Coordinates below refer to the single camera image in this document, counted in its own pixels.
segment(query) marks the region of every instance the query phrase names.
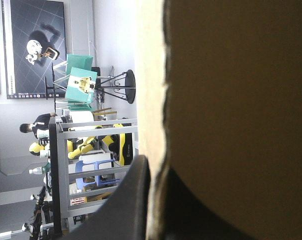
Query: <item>black metal stand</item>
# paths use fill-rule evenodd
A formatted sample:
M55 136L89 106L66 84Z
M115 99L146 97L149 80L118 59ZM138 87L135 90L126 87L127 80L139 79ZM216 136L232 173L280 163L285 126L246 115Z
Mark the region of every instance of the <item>black metal stand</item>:
M107 77L107 80L104 80L101 82L101 79L105 79L105 77L97 77L97 80L95 82L95 90L104 93L104 94L108 94L111 95L115 98L121 99L121 100L125 100L127 101L129 104L132 104L135 101L136 98L136 78L135 75L133 73L133 71L131 69L129 69L128 71L125 71L117 76L109 76ZM120 85L117 83L117 81L121 80L121 79L125 79L124 80L124 86ZM111 86L102 86L102 84L111 82L113 81L113 85ZM110 92L104 91L104 89L113 89L114 92L116 92L117 94L121 94L124 96L119 96L119 95L115 95L112 94ZM125 93L121 93L118 92L116 90L125 90Z

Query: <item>black plastic object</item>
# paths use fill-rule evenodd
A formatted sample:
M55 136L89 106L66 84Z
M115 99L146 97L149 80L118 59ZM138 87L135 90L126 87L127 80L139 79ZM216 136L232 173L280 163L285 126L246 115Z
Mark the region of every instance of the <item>black plastic object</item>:
M138 156L105 204L64 240L145 240L150 170Z
M129 69L127 72L126 72L126 75L125 75L125 86L127 87L132 87L134 89L128 89L126 88L125 89L125 95L126 95L126 100L129 104L133 104L133 102L135 101L135 98L136 98L136 78L135 78L135 75L133 73L133 71L131 69Z
M204 206L169 170L163 240L254 240Z

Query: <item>yellow robot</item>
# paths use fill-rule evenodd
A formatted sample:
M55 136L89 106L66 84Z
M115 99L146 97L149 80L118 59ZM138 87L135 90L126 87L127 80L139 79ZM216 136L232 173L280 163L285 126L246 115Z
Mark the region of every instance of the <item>yellow robot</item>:
M80 81L74 81L75 84L78 84L79 89L81 89L86 94L89 93L90 89L94 89L95 85L91 83L91 77L82 77Z

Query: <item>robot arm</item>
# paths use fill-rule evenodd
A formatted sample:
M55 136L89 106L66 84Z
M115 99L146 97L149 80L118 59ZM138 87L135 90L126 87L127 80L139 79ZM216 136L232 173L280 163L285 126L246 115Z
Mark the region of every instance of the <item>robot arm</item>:
M80 144L76 150L68 153L67 157L69 159L74 159L81 154L86 154L87 152L94 149L97 142L97 138L95 136L88 137L82 144Z

